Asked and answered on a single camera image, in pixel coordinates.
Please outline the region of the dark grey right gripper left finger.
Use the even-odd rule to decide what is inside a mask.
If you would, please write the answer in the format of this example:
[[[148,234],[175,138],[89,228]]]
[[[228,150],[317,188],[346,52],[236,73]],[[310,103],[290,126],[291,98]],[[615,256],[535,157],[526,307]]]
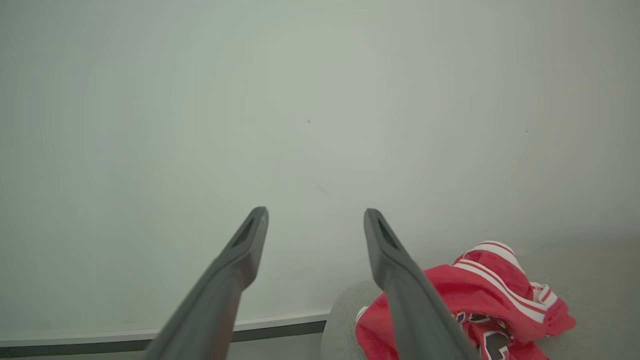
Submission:
[[[269,226],[253,208],[222,252],[147,346],[147,360],[224,360],[233,340],[242,292],[256,279]]]

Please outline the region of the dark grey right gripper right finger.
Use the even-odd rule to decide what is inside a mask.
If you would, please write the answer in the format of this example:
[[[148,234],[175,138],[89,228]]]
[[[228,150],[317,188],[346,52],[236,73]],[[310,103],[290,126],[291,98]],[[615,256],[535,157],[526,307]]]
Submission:
[[[400,360],[478,360],[438,291],[410,257],[384,215],[363,215],[373,280],[387,298]]]

